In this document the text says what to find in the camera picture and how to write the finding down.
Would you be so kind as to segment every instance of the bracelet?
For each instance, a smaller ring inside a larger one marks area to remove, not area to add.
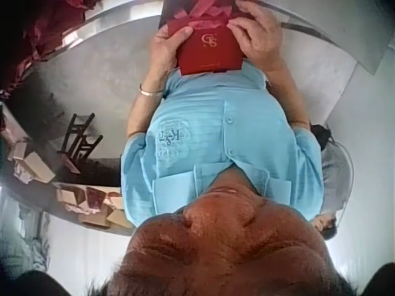
[[[162,97],[164,93],[164,90],[156,91],[156,92],[143,91],[143,89],[141,88],[141,83],[139,86],[139,90],[142,95],[147,97]]]

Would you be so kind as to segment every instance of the light blue shirt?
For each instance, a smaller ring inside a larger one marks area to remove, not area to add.
[[[308,220],[319,213],[320,146],[310,131],[290,127],[261,71],[248,61],[226,73],[174,71],[147,133],[129,139],[121,158],[127,218],[139,226],[178,210],[232,164],[261,196]]]

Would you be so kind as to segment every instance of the pink ribbon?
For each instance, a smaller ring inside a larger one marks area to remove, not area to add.
[[[174,17],[176,19],[182,19],[184,17],[190,17],[191,19],[199,18],[202,16],[209,17],[230,17],[232,13],[231,6],[223,6],[217,7],[214,4],[217,0],[197,0],[197,3],[192,8],[189,15],[186,13],[184,9],[180,9]],[[223,20],[191,20],[188,23],[189,26],[193,27],[195,30],[202,29],[212,29],[218,28],[222,25],[225,25]]]

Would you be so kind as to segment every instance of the gold logo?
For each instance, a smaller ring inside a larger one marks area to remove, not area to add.
[[[204,34],[202,35],[202,42],[204,43],[204,47],[210,46],[215,47],[217,46],[217,34]]]

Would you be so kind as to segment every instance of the white wall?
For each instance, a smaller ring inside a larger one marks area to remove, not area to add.
[[[51,216],[48,273],[73,296],[102,284],[123,258],[130,237],[87,229]]]
[[[388,49],[375,76],[356,68],[328,119],[355,166],[348,208],[328,246],[335,265],[361,288],[394,260],[394,101],[395,54]]]

